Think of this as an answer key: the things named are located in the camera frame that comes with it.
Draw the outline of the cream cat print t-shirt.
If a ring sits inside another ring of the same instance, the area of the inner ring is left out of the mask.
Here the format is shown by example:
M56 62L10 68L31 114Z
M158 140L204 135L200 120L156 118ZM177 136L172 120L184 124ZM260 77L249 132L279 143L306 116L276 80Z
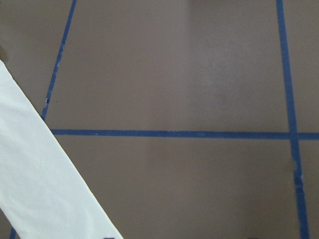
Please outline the cream cat print t-shirt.
M59 142L0 66L0 207L22 239L119 239Z

